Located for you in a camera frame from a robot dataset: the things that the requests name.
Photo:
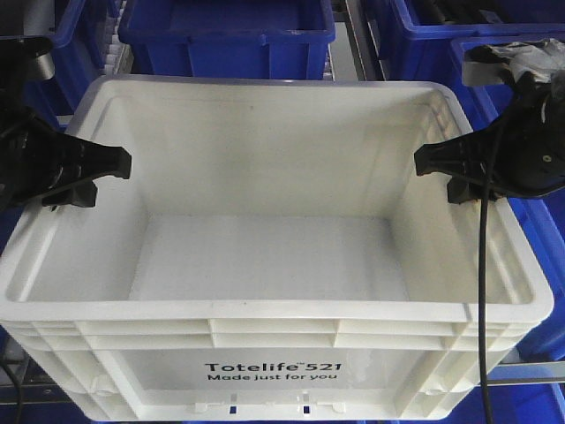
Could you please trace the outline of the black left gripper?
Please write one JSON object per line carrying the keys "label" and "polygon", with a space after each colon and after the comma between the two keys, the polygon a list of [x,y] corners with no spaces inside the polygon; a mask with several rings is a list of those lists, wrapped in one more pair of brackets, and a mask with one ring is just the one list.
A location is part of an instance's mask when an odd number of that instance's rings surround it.
{"label": "black left gripper", "polygon": [[[96,144],[62,132],[26,136],[23,155],[23,171],[29,173],[29,185],[18,198],[25,204],[39,200],[44,207],[93,208],[98,193],[94,179],[129,179],[132,172],[132,156],[124,148]],[[90,180],[80,183],[80,179]]]}

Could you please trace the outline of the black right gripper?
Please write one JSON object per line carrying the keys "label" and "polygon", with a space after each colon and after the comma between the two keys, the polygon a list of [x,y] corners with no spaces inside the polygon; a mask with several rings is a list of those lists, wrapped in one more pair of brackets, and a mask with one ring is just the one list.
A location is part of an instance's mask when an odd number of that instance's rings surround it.
{"label": "black right gripper", "polygon": [[564,187],[564,72],[548,83],[525,72],[512,89],[507,108],[482,132],[425,144],[414,153],[418,176],[481,176],[452,177],[448,203],[539,198]]}

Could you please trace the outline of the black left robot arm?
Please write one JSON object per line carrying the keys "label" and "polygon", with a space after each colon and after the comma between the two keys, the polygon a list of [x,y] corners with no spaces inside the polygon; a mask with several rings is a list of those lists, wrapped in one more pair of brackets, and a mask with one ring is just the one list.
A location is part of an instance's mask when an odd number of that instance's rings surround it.
{"label": "black left robot arm", "polygon": [[132,156],[124,148],[59,132],[24,104],[29,80],[54,75],[52,49],[44,36],[1,39],[1,210],[34,201],[93,208],[97,178],[131,176]]}

